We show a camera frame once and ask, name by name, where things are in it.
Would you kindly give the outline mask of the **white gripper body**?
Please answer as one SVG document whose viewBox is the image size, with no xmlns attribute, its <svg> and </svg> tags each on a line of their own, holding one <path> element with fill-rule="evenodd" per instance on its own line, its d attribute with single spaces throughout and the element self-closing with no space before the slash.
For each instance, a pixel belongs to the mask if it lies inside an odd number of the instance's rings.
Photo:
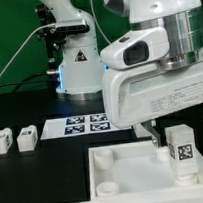
<svg viewBox="0 0 203 203">
<path fill-rule="evenodd" d="M 120 129 L 203 103 L 203 61 L 172 72 L 156 63 L 110 69 L 102 81 L 105 112 Z"/>
</svg>

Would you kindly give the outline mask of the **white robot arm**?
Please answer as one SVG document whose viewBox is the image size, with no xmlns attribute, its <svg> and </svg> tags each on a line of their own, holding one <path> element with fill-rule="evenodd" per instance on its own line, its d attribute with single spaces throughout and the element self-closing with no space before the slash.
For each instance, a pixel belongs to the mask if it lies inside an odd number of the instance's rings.
<svg viewBox="0 0 203 203">
<path fill-rule="evenodd" d="M 98 49 L 94 18 L 71 0 L 40 0 L 63 37 L 59 93 L 103 97 L 118 128 L 203 103 L 203 23 L 200 0 L 104 0 L 129 19 L 128 33 Z"/>
</svg>

